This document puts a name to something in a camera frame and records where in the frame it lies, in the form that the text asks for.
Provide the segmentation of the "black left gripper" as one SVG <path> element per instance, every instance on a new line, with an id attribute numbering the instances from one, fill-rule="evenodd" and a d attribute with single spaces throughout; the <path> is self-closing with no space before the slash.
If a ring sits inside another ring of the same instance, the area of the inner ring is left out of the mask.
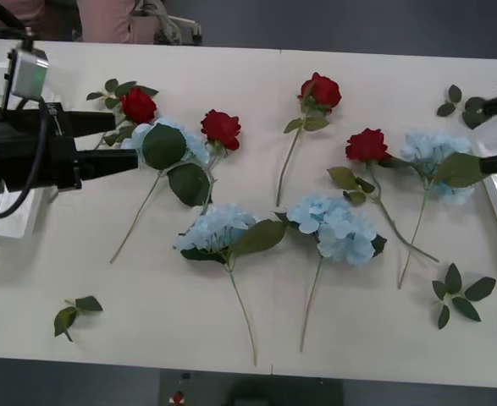
<path id="1" fill-rule="evenodd" d="M 38 109 L 0 108 L 0 189 L 21 191 L 37 157 L 33 189 L 80 189 L 82 180 L 103 178 L 139 167 L 136 150 L 77 151 L 75 138 L 116 129 L 110 112 L 63 110 L 59 102 Z"/>

